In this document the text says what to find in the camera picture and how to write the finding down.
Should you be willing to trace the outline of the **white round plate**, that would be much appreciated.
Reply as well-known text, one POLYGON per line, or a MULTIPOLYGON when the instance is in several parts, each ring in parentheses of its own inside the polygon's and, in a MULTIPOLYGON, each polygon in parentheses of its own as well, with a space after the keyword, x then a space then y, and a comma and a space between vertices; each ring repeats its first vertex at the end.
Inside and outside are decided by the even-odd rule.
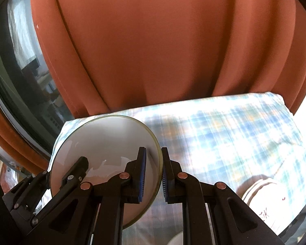
POLYGON ((143 200, 125 205, 123 226, 133 225, 152 205, 162 179, 162 151, 153 132, 141 121, 123 115, 75 119, 64 124, 48 166, 50 191, 58 193, 64 174, 79 157, 88 159, 85 181, 93 185, 107 182, 123 172, 126 164, 146 148, 146 172, 143 200))

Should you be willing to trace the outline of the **dark glass window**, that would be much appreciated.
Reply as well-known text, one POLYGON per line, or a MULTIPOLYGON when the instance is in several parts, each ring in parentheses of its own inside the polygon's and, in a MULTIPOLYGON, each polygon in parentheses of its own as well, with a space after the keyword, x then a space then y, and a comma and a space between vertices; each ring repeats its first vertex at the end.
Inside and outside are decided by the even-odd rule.
POLYGON ((0 0, 0 108, 45 158, 73 118, 44 59, 30 0, 0 0))

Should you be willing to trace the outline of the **white plate stack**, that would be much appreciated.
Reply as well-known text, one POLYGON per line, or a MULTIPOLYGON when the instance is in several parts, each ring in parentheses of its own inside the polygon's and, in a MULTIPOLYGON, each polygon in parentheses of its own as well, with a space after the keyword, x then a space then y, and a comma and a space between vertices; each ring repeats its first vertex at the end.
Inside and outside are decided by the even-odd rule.
POLYGON ((306 213, 306 201, 291 201, 285 185, 271 178, 253 183, 242 195, 242 200, 277 235, 289 227, 300 213, 306 213))

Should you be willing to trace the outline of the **orange curtain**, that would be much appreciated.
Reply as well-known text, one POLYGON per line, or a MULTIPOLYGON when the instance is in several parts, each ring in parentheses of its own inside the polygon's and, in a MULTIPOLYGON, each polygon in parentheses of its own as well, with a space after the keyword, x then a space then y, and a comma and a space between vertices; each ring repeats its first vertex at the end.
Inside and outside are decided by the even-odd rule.
MULTIPOLYGON (((195 98, 306 96, 306 0, 30 0, 49 72, 73 118, 195 98)), ((48 158, 0 108, 0 146, 48 158)))

